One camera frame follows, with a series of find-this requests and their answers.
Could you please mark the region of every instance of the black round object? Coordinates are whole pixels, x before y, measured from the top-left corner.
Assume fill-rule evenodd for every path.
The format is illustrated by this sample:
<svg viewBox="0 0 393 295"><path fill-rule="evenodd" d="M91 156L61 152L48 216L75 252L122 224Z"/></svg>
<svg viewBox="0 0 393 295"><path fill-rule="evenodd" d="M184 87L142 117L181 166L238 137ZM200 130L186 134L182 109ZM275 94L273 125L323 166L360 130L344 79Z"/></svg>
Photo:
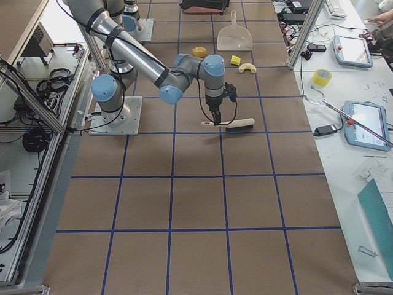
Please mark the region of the black round object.
<svg viewBox="0 0 393 295"><path fill-rule="evenodd" d="M23 147L27 152L41 152L49 144L50 136L41 128L28 130L22 138Z"/></svg>

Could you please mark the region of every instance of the metal base plate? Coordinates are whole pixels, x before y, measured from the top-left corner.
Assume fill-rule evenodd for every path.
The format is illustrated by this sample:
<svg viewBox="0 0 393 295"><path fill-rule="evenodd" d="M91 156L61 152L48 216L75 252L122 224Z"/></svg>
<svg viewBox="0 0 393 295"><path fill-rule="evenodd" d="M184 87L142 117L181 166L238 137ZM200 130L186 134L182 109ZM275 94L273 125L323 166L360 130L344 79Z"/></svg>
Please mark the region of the metal base plate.
<svg viewBox="0 0 393 295"><path fill-rule="evenodd" d="M152 19L142 19L145 26L141 34L135 34L134 32L129 32L138 42L151 42L153 36L153 25L154 20Z"/></svg>
<svg viewBox="0 0 393 295"><path fill-rule="evenodd" d="M109 135L137 135L139 129L139 120L141 118L141 110L142 110L142 97L141 96L126 96L124 103L127 104L131 108L131 117L124 120L124 122L116 125L105 125L102 127L98 127L100 125L105 124L106 122L103 120L102 116L95 116L91 121L91 128L89 130L90 135L101 135L101 136L109 136ZM100 106L96 105L95 112L101 112Z"/></svg>

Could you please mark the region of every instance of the white table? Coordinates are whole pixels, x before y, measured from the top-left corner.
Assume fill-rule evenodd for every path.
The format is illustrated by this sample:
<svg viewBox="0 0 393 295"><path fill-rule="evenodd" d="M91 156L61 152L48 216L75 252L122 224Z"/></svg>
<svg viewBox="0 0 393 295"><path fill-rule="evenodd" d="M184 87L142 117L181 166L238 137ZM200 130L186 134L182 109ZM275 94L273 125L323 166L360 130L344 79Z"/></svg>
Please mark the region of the white table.
<svg viewBox="0 0 393 295"><path fill-rule="evenodd" d="M364 28L364 23L357 15L349 0L341 0L341 5L347 13L345 21L336 21L341 26ZM322 10L317 25L328 21L325 9ZM323 27L320 32L327 32L326 37L314 36L314 41L326 40L336 35L356 36L359 30L348 30L332 26ZM325 53L314 53L310 61L303 60L303 85L305 95L318 101L321 94L311 89L312 76L318 68L331 70L333 77L328 85L319 87L328 102L338 108L347 100L371 101L383 105L387 111L387 121L393 123L393 96L389 88L393 88L393 73L383 58L373 57L374 66L370 69L360 69L341 66L336 62L332 41L323 42L327 47ZM300 59L294 69L300 91ZM335 124L341 126L339 115L323 105L311 104L304 100L311 128ZM326 173L329 188L337 209L340 224L348 246L349 254L360 282L392 282L387 274L381 256L371 257L359 252L363 246L378 254L378 246L370 226L362 210L357 194L364 188L366 182L356 177L356 171L366 161L372 159L365 155L378 155L386 158L378 159L389 168L393 176L393 152L381 152L363 147L350 146L343 132L323 138L316 138L316 144Z"/></svg>

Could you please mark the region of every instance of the dustpan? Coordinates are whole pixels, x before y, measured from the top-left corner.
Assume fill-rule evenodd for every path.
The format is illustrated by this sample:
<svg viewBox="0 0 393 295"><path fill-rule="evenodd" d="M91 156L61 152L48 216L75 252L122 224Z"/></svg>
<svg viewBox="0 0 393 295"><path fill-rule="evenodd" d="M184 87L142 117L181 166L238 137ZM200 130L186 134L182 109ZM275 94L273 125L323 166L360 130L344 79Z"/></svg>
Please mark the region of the dustpan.
<svg viewBox="0 0 393 295"><path fill-rule="evenodd" d="M222 28L217 37L218 51L251 51L250 32L236 24L236 11L231 11L232 25Z"/></svg>

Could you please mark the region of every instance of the person's arm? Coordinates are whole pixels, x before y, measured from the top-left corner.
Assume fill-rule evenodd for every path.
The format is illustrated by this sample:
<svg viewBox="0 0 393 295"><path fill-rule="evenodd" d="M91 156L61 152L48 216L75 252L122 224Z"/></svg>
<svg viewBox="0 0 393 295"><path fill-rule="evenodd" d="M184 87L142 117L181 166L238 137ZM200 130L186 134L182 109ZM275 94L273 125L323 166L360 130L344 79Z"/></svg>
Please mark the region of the person's arm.
<svg viewBox="0 0 393 295"><path fill-rule="evenodd" d="M366 19L368 22L377 23L379 29L389 23L391 20L393 20L393 9L383 14L377 15L376 17Z"/></svg>

